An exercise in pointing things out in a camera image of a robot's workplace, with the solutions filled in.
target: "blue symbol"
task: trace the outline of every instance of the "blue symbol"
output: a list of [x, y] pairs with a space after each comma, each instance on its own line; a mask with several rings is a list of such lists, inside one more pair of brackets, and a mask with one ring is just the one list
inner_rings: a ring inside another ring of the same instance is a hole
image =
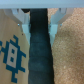
[[3, 63], [6, 64], [6, 69], [12, 71], [11, 82], [17, 83], [17, 78], [15, 78], [15, 73], [18, 74], [18, 70], [25, 72], [25, 68], [21, 67], [22, 56], [26, 58], [26, 54], [20, 51], [20, 46], [18, 45], [18, 38], [14, 35], [13, 38], [16, 42], [10, 40], [6, 41], [5, 48], [1, 48], [1, 51], [4, 52]]

